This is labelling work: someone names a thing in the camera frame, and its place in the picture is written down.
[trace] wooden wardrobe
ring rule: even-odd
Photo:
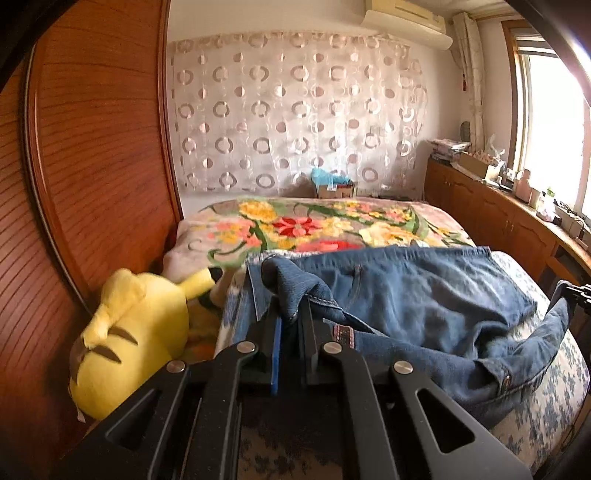
[[[80,0],[0,92],[0,445],[45,478],[87,429],[68,355],[117,268],[180,219],[162,96],[167,4]]]

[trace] plush ear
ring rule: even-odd
[[[194,299],[211,290],[216,283],[208,268],[198,271],[182,282],[179,287],[185,294],[187,300]]]
[[[82,332],[85,347],[92,349],[105,340],[111,326],[144,297],[144,284],[129,270],[112,274],[103,286],[98,309]]]

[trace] pikachu plush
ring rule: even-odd
[[[102,420],[163,365],[181,356],[189,332],[187,301],[215,285],[203,269],[179,285],[150,273],[116,271],[70,353],[70,395]]]

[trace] air conditioner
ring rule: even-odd
[[[446,35],[445,19],[426,8],[404,0],[365,0],[365,10],[363,27],[438,50],[452,45],[452,38]]]

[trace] cabinet door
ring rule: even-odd
[[[554,248],[554,237],[538,220],[518,212],[509,227],[509,254],[538,281]]]
[[[448,213],[472,237],[476,233],[479,221],[480,202],[476,198],[478,185],[472,179],[460,173],[459,177],[450,180],[451,202]]]
[[[447,189],[447,169],[433,160],[427,163],[427,173],[425,175],[425,200],[431,205],[442,208],[442,198]]]
[[[512,220],[509,202],[499,194],[483,189],[478,218],[476,219],[475,234],[472,237],[476,245],[485,245],[491,250],[507,252],[506,233]]]

